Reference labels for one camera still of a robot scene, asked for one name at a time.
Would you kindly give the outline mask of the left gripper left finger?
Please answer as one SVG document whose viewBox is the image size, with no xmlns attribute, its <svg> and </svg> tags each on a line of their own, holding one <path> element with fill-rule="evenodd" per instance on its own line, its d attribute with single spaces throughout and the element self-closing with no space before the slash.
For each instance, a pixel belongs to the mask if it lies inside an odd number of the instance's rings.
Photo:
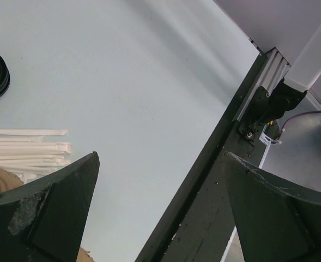
<svg viewBox="0 0 321 262">
<path fill-rule="evenodd" d="M 0 261 L 76 261 L 99 166 L 92 152 L 0 193 Z"/>
</svg>

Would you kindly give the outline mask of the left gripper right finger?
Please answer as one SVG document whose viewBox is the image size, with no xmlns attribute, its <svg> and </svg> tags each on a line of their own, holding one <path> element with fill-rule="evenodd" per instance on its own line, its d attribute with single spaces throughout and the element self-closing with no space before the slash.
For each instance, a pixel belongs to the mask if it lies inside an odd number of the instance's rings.
<svg viewBox="0 0 321 262">
<path fill-rule="evenodd" d="M 231 152 L 223 168 L 245 261 L 321 261 L 321 192 Z"/>
</svg>

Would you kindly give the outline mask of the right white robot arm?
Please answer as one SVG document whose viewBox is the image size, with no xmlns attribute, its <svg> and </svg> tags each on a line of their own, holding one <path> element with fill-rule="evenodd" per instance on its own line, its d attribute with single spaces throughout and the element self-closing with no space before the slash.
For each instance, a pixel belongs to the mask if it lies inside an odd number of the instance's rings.
<svg viewBox="0 0 321 262">
<path fill-rule="evenodd" d="M 295 109 L 321 76 L 321 23 L 313 29 L 305 20 L 295 22 L 283 17 L 272 21 L 245 17 L 235 23 L 258 47 L 272 46 L 271 51 L 286 62 L 284 69 L 263 68 L 273 75 L 271 91 L 264 85 L 258 87 L 267 97 L 253 98 L 240 123 L 239 133 L 253 142 L 259 127 Z"/>
</svg>

